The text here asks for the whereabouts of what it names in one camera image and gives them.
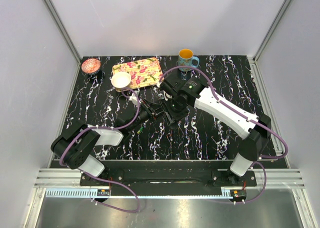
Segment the black remote control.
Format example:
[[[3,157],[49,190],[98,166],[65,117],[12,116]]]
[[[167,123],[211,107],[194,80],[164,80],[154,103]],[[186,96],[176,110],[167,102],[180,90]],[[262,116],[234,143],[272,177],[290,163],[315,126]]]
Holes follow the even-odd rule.
[[[175,126],[182,118],[180,113],[176,112],[170,101],[162,100],[159,104],[153,104],[152,108],[156,117],[162,116],[168,126]]]

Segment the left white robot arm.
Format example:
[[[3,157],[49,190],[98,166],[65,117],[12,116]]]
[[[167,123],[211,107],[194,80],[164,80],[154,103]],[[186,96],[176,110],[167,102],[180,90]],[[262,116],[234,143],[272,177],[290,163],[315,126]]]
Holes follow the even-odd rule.
[[[93,156],[92,152],[96,146],[118,146],[138,126],[149,119],[156,120],[164,109],[163,102],[153,103],[143,99],[140,102],[138,116],[133,118],[119,118],[116,122],[117,129],[93,128],[84,132],[77,138],[67,153],[64,153],[69,144],[76,136],[92,126],[85,124],[82,120],[76,121],[67,130],[61,133],[51,144],[51,151],[62,158],[64,164],[70,169],[78,169],[91,174],[91,180],[98,186],[108,181],[108,173],[105,166]]]

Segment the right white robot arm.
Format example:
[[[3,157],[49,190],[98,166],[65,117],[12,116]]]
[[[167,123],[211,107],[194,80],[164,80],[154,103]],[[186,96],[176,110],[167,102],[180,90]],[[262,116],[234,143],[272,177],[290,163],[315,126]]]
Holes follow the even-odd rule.
[[[166,78],[159,84],[159,88],[170,97],[161,105],[171,125],[187,115],[187,107],[193,107],[217,118],[241,137],[242,142],[230,165],[227,180],[233,186],[243,183],[245,173],[270,142],[268,129],[271,127],[271,119],[265,114],[256,116],[239,108],[197,77],[181,81]]]

